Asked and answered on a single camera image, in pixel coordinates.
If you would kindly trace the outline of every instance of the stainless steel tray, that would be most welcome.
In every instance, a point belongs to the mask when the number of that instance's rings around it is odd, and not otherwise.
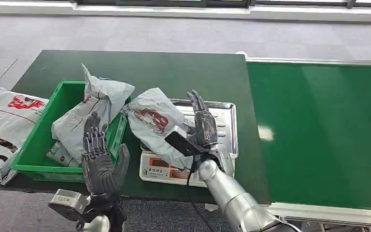
[[[189,120],[194,121],[191,101],[170,99],[177,109]],[[218,131],[218,142],[224,144],[231,158],[238,157],[237,111],[235,105],[225,102],[205,101],[205,105],[215,118]]]

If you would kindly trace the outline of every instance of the gray robotic hand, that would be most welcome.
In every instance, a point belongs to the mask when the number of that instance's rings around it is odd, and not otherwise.
[[[217,126],[213,115],[204,104],[202,97],[195,91],[187,92],[194,110],[194,134],[189,140],[204,148],[211,148],[217,144]]]
[[[70,221],[78,221],[77,231],[123,232],[126,214],[118,191],[124,183],[130,154],[125,144],[118,148],[113,164],[107,150],[107,125],[99,128],[100,118],[93,112],[86,120],[83,134],[83,174],[90,196],[59,189],[49,207]]]
[[[93,112],[86,120],[83,134],[83,173],[87,190],[92,195],[118,192],[124,183],[130,154],[127,146],[118,148],[118,159],[113,164],[106,145],[107,125],[99,128],[100,118]]]

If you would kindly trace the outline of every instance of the digital scale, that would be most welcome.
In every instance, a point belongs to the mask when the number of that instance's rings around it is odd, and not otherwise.
[[[188,120],[194,121],[191,101],[171,99],[171,102]],[[215,118],[218,142],[224,144],[228,149],[235,170],[234,160],[238,157],[237,112],[235,105],[214,101],[205,101],[204,103]],[[170,166],[146,147],[142,147],[142,150],[139,169],[139,175],[142,180],[175,185],[187,184],[189,170],[180,170]],[[207,187],[197,172],[191,174],[189,184],[196,187]]]

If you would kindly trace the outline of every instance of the gray carpet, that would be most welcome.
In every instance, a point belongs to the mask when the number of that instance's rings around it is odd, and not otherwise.
[[[0,191],[0,232],[73,232],[76,224],[47,206],[52,197]],[[218,211],[211,213],[203,204],[198,206],[216,232],[228,231]],[[190,203],[124,201],[124,209],[129,232],[208,232]]]
[[[371,60],[371,24],[5,15],[0,16],[0,87],[11,89],[42,49],[245,51],[250,57]],[[73,223],[46,206],[51,198],[0,191],[0,232],[73,231]],[[129,231],[207,231],[189,203],[124,205]],[[202,212],[217,232],[227,231],[218,213]]]

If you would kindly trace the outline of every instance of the plastic mailer bag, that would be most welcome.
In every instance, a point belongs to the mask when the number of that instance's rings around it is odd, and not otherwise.
[[[194,123],[186,119],[159,88],[140,94],[125,105],[122,112],[127,115],[133,134],[151,151],[176,168],[191,168],[193,158],[183,156],[164,138],[175,126],[190,131]]]
[[[49,100],[0,88],[0,184],[16,174],[11,163]]]
[[[134,86],[127,83],[92,76],[82,66],[86,82],[84,100],[52,124],[52,138],[60,140],[79,164],[84,151],[82,138],[86,118],[96,111],[100,125],[110,124],[134,91]]]

